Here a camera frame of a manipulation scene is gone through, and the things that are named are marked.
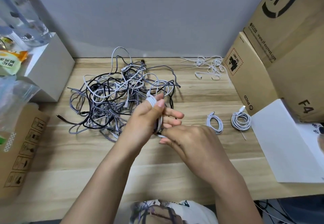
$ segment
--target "person's left hand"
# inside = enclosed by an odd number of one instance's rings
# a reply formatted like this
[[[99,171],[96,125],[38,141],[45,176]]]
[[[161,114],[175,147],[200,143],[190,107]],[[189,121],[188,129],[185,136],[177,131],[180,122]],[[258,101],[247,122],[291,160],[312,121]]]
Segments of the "person's left hand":
[[[164,115],[162,128],[181,125],[181,121],[177,119],[182,119],[184,114],[165,107],[162,93],[156,96],[156,100],[157,103],[154,107],[145,100],[135,108],[116,145],[122,145],[124,149],[130,150],[129,152],[135,153],[137,156],[152,136],[156,121],[162,114]]]

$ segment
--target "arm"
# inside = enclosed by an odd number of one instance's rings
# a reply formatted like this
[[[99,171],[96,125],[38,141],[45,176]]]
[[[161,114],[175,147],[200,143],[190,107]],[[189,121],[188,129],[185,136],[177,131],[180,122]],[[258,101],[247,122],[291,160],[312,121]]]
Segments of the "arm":
[[[172,147],[194,174],[212,186],[220,224],[263,223],[243,177],[211,128],[181,125],[162,134],[167,138],[160,144]]]
[[[163,114],[182,118],[183,114],[164,107],[163,94],[152,108],[148,101],[136,107],[122,134],[100,163],[90,181],[61,224],[111,224],[114,222],[131,166],[151,137],[156,120]],[[163,127],[180,125],[181,121],[163,118]]]

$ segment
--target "food wrapper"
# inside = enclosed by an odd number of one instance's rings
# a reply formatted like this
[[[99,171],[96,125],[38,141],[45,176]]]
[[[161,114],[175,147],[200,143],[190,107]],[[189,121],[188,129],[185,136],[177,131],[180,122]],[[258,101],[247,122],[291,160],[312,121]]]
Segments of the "food wrapper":
[[[0,75],[15,75],[20,69],[21,63],[26,60],[28,51],[12,52],[0,50]]]

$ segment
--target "person's right hand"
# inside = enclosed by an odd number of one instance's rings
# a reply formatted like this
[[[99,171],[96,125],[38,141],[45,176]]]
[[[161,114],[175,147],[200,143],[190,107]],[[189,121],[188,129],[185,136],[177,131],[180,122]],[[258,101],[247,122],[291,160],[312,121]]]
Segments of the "person's right hand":
[[[188,168],[213,188],[219,177],[226,181],[227,175],[237,173],[210,127],[179,125],[163,129],[162,135],[167,138],[161,138],[160,144],[172,147]]]

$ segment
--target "person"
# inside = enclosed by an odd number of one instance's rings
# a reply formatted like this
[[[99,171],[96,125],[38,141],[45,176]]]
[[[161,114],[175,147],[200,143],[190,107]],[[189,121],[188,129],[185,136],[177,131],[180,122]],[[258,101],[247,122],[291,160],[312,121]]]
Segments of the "person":
[[[135,203],[129,221],[141,224],[262,224],[243,177],[227,157],[217,135],[207,126],[184,126],[184,114],[166,108],[163,94],[154,107],[148,101],[138,105],[117,142],[95,170],[61,224],[111,224],[119,207],[135,158],[153,134],[163,115],[160,144],[168,145],[198,177],[215,192],[215,214],[193,201],[164,200]]]

